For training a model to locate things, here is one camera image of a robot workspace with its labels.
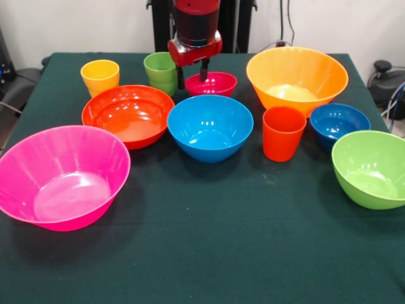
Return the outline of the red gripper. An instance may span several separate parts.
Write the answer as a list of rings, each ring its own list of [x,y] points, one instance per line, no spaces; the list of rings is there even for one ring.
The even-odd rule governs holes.
[[[202,60],[199,73],[200,81],[208,77],[209,59],[222,51],[222,38],[216,33],[212,43],[201,47],[190,47],[182,44],[177,37],[168,41],[168,52],[177,67],[177,83],[179,89],[185,89],[184,73],[182,67],[192,65]]]

